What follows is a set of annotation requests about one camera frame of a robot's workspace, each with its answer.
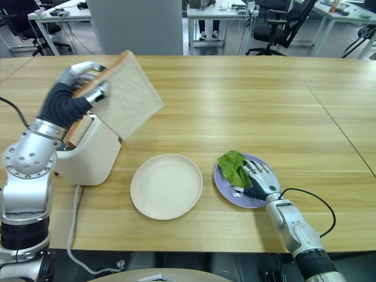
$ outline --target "lettuce leaf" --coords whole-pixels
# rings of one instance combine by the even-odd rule
[[[245,156],[238,151],[232,150],[219,157],[218,164],[224,178],[230,181],[231,185],[248,188],[251,186],[251,180],[248,174],[241,169],[244,160],[247,160]]]

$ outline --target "silver robotic arm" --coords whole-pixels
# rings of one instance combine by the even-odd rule
[[[72,97],[75,89],[95,77],[86,73],[91,69],[102,71],[104,67],[84,62],[66,68],[50,90],[38,117],[19,142],[4,153],[7,180],[0,207],[0,279],[52,281],[55,255],[48,250],[48,226],[54,152],[61,145],[65,128],[80,119],[109,90],[109,83],[103,82],[84,97]]]
[[[247,196],[265,200],[273,226],[281,234],[306,282],[345,282],[330,260],[318,233],[304,220],[291,201],[281,198],[280,184],[271,169],[257,162],[246,162],[243,169],[252,180],[248,189],[235,188]]]

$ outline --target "bread slice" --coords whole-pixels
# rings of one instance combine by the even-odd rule
[[[64,137],[64,142],[68,148],[73,150],[78,146],[92,122],[93,120],[87,113],[82,119],[78,120],[70,127],[68,133]]]
[[[103,81],[110,82],[110,93],[91,112],[122,139],[127,139],[163,107],[161,98],[131,51],[123,52],[113,66],[101,72],[73,96],[83,96]]]

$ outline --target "office chair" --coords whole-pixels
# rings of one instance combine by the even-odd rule
[[[264,9],[264,22],[266,22],[267,11],[269,10],[286,10],[286,0],[261,0],[257,1],[256,5],[260,6],[260,9]]]
[[[347,52],[355,43],[357,43],[360,39],[362,39],[362,41],[357,45],[355,46],[354,48],[352,48],[352,50],[350,50],[349,52],[347,52],[345,55],[343,55],[342,58],[346,58],[349,54],[351,54],[355,49],[357,49],[360,45],[363,44],[364,41],[366,41],[367,39],[371,39],[374,34],[376,32],[376,25],[367,25],[363,28],[361,28],[359,31],[358,31],[358,39],[355,40],[349,47],[346,48],[345,52]]]
[[[246,55],[249,55],[250,52],[256,51],[259,52],[256,55],[284,56],[282,53],[270,49],[270,46],[279,44],[288,48],[300,27],[306,21],[315,3],[316,0],[304,0],[301,5],[294,6],[294,8],[287,14],[284,11],[269,10],[269,12],[276,15],[276,19],[268,19],[267,22],[270,26],[255,26],[253,29],[253,38],[263,42],[268,42],[267,47],[249,49]]]
[[[28,14],[37,9],[39,9],[39,6],[34,0],[0,0],[1,17],[6,20],[12,33],[22,40],[34,39],[33,44],[36,47],[36,51],[32,56],[38,53],[44,56],[43,50],[49,46],[47,43],[38,44],[37,39],[44,37],[35,21],[29,21],[28,19]],[[47,23],[45,26],[49,34],[55,34],[61,31],[61,27],[55,23]],[[68,44],[59,42],[54,42],[53,44],[58,47],[68,47],[68,51],[72,51],[71,46]]]
[[[375,0],[365,0],[364,1],[364,8],[371,11],[371,12],[376,12],[376,1]],[[357,43],[360,39],[362,41],[356,45],[352,50],[347,52],[345,55],[343,55],[342,58],[346,58],[349,54],[351,54],[355,49],[357,49],[360,45],[363,44],[364,41],[367,39],[371,39],[376,32],[376,25],[366,25],[363,26],[359,31],[358,31],[358,39],[355,40],[352,44],[350,44],[349,47],[346,48],[345,52],[347,52],[355,43]]]
[[[55,7],[57,5],[63,4],[67,2],[68,0],[41,0],[40,7],[44,7],[47,9]]]

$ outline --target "power cord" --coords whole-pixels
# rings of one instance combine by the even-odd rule
[[[63,26],[62,21],[61,21],[61,18],[62,18],[62,17],[60,16],[60,17],[59,17],[59,23],[60,23],[61,29],[64,31],[66,37],[68,37],[69,42],[70,42],[70,44],[72,44],[72,47],[73,47],[73,49],[75,50],[76,55],[78,55],[78,54],[77,54],[77,50],[76,50],[76,46],[73,44],[73,42],[72,42],[71,38],[69,37],[68,33],[65,31],[64,26]]]
[[[71,245],[73,241],[73,234],[75,231],[76,226],[76,219],[77,219],[77,206],[78,206],[78,200],[79,200],[79,192],[80,192],[80,185],[76,186],[76,192],[75,192],[75,199],[73,201],[73,215],[72,215],[72,224],[70,226],[70,231],[68,235],[68,241],[66,243],[66,252],[68,253],[69,258],[74,261],[76,264],[81,266],[83,269],[85,269],[88,273],[92,275],[97,275],[103,272],[111,271],[111,272],[121,272],[121,269],[115,269],[115,268],[105,268],[98,271],[94,271],[90,269],[85,263],[75,258],[75,256],[72,254]]]
[[[286,193],[289,190],[299,191],[299,192],[307,193],[307,194],[309,194],[311,196],[314,196],[315,198],[317,198],[318,200],[320,200],[324,205],[326,205],[328,207],[328,209],[330,210],[331,215],[333,217],[333,223],[332,223],[331,227],[327,231],[325,231],[323,234],[320,235],[320,238],[323,238],[325,235],[327,235],[330,231],[332,231],[334,229],[335,224],[337,222],[337,219],[335,218],[334,210],[331,208],[331,206],[329,206],[329,204],[327,202],[325,202],[322,198],[320,198],[319,196],[317,196],[316,194],[314,194],[312,192],[309,192],[309,191],[306,191],[306,190],[303,190],[303,189],[298,189],[298,188],[287,188],[287,189],[285,189],[281,193],[281,195],[280,195],[280,197],[278,199],[281,199],[282,196],[283,196],[283,194]]]
[[[19,115],[19,118],[21,119],[22,123],[26,126],[26,128],[29,128],[29,125],[28,125],[25,117],[23,116],[21,110],[15,104],[13,104],[11,101],[9,101],[9,100],[1,97],[1,96],[0,96],[0,100],[7,103],[10,106],[12,106],[17,111],[17,114]]]
[[[69,29],[69,31],[71,32],[71,34],[77,39],[77,41],[82,45],[82,47],[84,47],[89,53],[91,53],[92,55],[95,55],[95,53],[93,53],[92,51],[90,51],[81,41],[80,39],[77,38],[77,36],[73,33],[72,31],[72,28],[71,26],[66,22],[66,25]]]

